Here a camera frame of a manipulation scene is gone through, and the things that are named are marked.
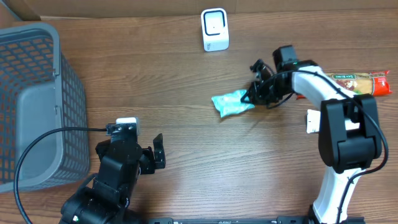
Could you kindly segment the white cream tube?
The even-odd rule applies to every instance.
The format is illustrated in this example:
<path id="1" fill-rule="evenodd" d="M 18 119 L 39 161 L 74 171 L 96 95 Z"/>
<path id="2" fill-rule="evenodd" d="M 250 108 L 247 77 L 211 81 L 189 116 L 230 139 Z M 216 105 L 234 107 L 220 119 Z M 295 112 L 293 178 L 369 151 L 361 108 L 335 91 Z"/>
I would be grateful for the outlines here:
<path id="1" fill-rule="evenodd" d="M 317 133 L 320 129 L 320 115 L 321 112 L 317 110 L 307 110 L 307 125 L 306 132 L 307 133 Z M 359 123 L 353 123 L 351 120 L 345 120 L 345 128 L 346 130 L 358 129 Z"/>

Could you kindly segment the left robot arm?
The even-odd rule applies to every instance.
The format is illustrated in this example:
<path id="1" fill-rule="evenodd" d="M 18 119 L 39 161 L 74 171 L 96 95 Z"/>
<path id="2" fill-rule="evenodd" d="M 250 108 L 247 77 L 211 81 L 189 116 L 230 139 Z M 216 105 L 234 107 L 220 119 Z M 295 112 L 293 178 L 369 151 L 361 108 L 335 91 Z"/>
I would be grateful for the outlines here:
<path id="1" fill-rule="evenodd" d="M 116 133 L 97 144 L 99 171 L 90 175 L 64 204 L 60 223 L 147 223 L 128 209 L 141 174 L 165 168 L 163 135 L 142 148 L 136 133 Z"/>

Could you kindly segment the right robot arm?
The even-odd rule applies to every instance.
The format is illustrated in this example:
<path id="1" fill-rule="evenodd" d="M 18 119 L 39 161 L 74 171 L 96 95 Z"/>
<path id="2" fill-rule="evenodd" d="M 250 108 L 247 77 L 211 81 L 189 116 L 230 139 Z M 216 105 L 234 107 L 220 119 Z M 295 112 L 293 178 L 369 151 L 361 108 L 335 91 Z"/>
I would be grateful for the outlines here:
<path id="1" fill-rule="evenodd" d="M 376 172 L 373 160 L 388 157 L 379 126 L 376 100 L 345 90 L 326 76 L 314 61 L 275 60 L 275 72 L 261 59 L 251 65 L 256 80 L 241 100 L 270 107 L 284 95 L 298 93 L 320 111 L 318 150 L 326 171 L 308 215 L 292 223 L 364 223 L 347 215 L 360 177 Z"/>

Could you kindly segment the light blue wipes packet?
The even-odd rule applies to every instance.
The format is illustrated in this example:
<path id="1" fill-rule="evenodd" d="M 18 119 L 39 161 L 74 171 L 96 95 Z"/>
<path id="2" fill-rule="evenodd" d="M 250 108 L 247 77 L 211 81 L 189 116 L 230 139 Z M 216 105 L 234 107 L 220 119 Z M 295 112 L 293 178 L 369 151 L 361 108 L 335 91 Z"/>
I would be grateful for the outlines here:
<path id="1" fill-rule="evenodd" d="M 220 113 L 220 117 L 224 118 L 255 108 L 253 104 L 241 101 L 241 98 L 244 97 L 246 93 L 246 90 L 236 90 L 225 95 L 213 96 L 211 100 L 216 110 Z"/>

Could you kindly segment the orange spaghetti packet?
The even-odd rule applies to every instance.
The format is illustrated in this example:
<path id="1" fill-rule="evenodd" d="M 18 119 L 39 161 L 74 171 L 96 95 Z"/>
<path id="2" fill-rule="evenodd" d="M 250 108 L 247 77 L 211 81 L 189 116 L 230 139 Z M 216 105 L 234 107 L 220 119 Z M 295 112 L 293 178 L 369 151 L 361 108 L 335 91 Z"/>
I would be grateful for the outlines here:
<path id="1" fill-rule="evenodd" d="M 387 81 L 388 74 L 389 70 L 369 73 L 326 73 L 326 76 L 344 89 L 353 91 L 356 94 L 384 96 L 392 94 L 392 90 Z"/>

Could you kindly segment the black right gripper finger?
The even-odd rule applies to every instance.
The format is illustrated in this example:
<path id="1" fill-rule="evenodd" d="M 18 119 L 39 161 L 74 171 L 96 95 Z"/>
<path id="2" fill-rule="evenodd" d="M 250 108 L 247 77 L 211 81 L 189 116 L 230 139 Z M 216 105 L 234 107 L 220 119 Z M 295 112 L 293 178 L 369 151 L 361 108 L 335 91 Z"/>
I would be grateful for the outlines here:
<path id="1" fill-rule="evenodd" d="M 260 82 L 266 81 L 271 77 L 271 68 L 262 59 L 258 59 L 249 69 L 254 74 L 255 80 Z"/>
<path id="2" fill-rule="evenodd" d="M 257 95 L 258 88 L 259 88 L 259 85 L 257 83 L 251 83 L 251 86 L 243 94 L 240 101 L 242 103 L 249 103 L 249 104 L 257 105 L 258 104 L 258 95 Z"/>

